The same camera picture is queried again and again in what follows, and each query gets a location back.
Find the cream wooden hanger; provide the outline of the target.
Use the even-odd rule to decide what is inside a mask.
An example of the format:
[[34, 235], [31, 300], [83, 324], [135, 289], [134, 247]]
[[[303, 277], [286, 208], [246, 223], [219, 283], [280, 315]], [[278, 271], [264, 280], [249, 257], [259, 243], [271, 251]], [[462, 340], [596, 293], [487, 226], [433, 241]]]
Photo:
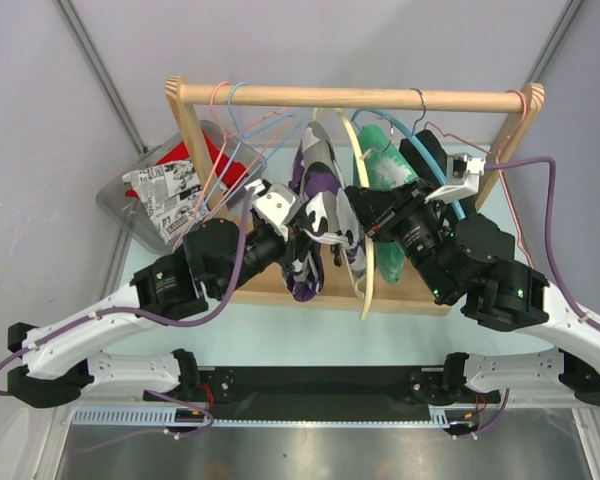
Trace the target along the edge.
[[[369, 151], [363, 152], [361, 150], [360, 143], [354, 131], [353, 123], [347, 117], [344, 111], [340, 108], [333, 108], [333, 111], [339, 117], [345, 130], [345, 133], [348, 136], [349, 143], [351, 144], [360, 185], [364, 188], [369, 188], [370, 182], [365, 164]], [[375, 284], [375, 251], [373, 247], [373, 242], [367, 235], [364, 235], [364, 247], [366, 259], [364, 276], [360, 277], [358, 280], [355, 280], [354, 276], [352, 275], [351, 268], [348, 267], [348, 272], [350, 273], [350, 280], [354, 293], [363, 302], [360, 312], [360, 319], [362, 321], [364, 321], [367, 318], [368, 313], [371, 309], [374, 297]]]

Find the purple camouflage trousers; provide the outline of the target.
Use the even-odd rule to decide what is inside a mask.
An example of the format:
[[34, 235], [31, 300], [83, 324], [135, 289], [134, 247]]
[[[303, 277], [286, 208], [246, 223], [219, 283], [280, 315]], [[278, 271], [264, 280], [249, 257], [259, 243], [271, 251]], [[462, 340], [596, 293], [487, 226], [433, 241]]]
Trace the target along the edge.
[[366, 254], [358, 220], [345, 193], [346, 182], [331, 139], [317, 121], [307, 125], [293, 161], [288, 187], [299, 196], [299, 226], [308, 238], [285, 273], [294, 300], [308, 302], [325, 284], [321, 249], [329, 246], [334, 260], [346, 257], [353, 277], [366, 273]]

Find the red trousers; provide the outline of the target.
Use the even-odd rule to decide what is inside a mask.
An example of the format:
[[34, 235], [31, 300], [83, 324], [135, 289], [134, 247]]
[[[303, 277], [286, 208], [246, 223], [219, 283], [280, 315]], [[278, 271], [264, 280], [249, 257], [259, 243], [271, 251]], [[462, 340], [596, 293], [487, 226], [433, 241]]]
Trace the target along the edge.
[[[204, 134], [204, 139], [207, 145], [207, 150], [210, 154], [212, 160], [220, 153], [220, 149], [211, 141], [210, 137], [207, 134]], [[181, 141], [175, 148], [173, 148], [167, 155], [165, 155], [162, 159], [160, 159], [156, 166], [171, 163], [175, 161], [188, 160], [189, 153], [184, 145], [184, 142]], [[224, 168], [227, 166], [229, 161], [229, 156], [224, 153], [219, 160], [218, 165], [215, 168], [215, 172], [217, 176], [220, 176], [224, 171]], [[232, 165], [228, 167], [227, 171], [222, 176], [222, 182], [226, 187], [233, 186], [240, 178], [240, 176], [246, 171], [246, 167], [239, 163], [237, 160], [234, 160]], [[134, 189], [127, 189], [125, 192], [126, 197], [138, 199], [138, 195]]]

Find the black white print trousers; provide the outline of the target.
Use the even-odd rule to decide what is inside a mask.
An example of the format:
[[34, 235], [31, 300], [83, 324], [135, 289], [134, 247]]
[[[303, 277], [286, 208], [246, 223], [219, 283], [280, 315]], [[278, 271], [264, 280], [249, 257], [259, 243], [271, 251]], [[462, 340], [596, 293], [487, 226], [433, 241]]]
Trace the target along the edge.
[[202, 184], [190, 160], [176, 160], [122, 176], [164, 243], [172, 243], [195, 215]]

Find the light blue wire hanger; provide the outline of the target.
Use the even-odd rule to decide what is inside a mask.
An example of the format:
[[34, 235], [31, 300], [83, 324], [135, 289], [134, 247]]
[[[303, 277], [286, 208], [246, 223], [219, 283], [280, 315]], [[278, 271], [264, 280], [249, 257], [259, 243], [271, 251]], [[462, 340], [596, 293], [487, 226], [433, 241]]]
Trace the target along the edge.
[[[251, 180], [257, 172], [266, 166], [268, 161], [266, 151], [274, 144], [276, 144], [275, 151], [277, 151], [292, 136], [292, 133], [286, 134], [286, 131], [293, 124], [294, 117], [302, 110], [301, 107], [281, 107], [278, 110], [272, 110], [266, 113], [259, 119], [254, 120], [249, 124], [243, 124], [241, 122], [241, 117], [237, 114], [238, 106], [233, 100], [233, 97], [241, 87], [245, 86], [245, 82], [239, 82], [235, 85], [232, 85], [227, 97], [226, 107], [233, 124], [232, 131], [229, 131], [225, 128], [222, 121], [216, 115], [214, 105], [214, 101], [218, 95], [218, 92], [224, 87], [229, 87], [229, 83], [222, 82], [216, 85], [212, 91], [209, 108], [215, 124], [221, 131], [222, 143], [219, 148], [220, 153], [215, 157], [214, 160], [211, 159], [212, 176], [205, 181], [202, 190], [202, 193], [205, 197], [205, 205], [207, 206], [208, 210], [207, 219], [218, 215], [225, 216], [224, 211], [228, 209], [226, 206], [228, 200], [231, 199], [243, 187], [245, 182]], [[270, 136], [268, 142], [258, 150], [259, 153], [257, 157], [246, 167], [246, 171], [240, 176], [239, 180], [233, 186], [226, 187], [222, 182], [222, 176], [227, 171], [228, 167], [232, 165], [239, 148], [242, 145], [248, 145], [248, 141], [254, 136], [257, 136], [262, 132], [266, 132], [271, 128], [276, 128], [276, 132]], [[222, 174], [217, 176], [215, 168], [224, 153], [229, 156], [229, 161]]]

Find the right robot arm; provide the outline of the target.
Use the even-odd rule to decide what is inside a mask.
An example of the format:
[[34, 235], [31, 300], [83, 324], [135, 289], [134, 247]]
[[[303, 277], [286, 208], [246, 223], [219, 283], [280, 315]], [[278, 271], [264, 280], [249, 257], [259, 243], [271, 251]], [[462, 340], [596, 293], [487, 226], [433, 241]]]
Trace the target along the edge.
[[516, 260], [515, 238], [481, 214], [448, 222], [430, 186], [415, 180], [392, 190], [349, 186], [346, 196], [364, 233], [396, 243], [438, 305], [465, 302], [480, 326], [552, 344], [561, 366], [540, 366], [574, 397], [600, 407], [600, 315], [570, 303], [544, 274]]

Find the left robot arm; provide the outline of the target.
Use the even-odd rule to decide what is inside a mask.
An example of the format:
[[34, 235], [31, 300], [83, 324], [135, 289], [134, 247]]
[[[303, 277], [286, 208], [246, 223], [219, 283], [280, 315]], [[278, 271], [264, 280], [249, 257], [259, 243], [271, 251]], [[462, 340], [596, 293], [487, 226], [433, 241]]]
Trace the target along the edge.
[[113, 356], [105, 348], [159, 327], [208, 323], [237, 288], [272, 264], [290, 269], [310, 248], [309, 236], [297, 226], [282, 235], [262, 220], [250, 232], [228, 220], [207, 221], [186, 234], [173, 253], [93, 306], [47, 327], [12, 325], [10, 358], [21, 363], [9, 370], [6, 393], [34, 408], [88, 395], [191, 401], [202, 383], [193, 353]]

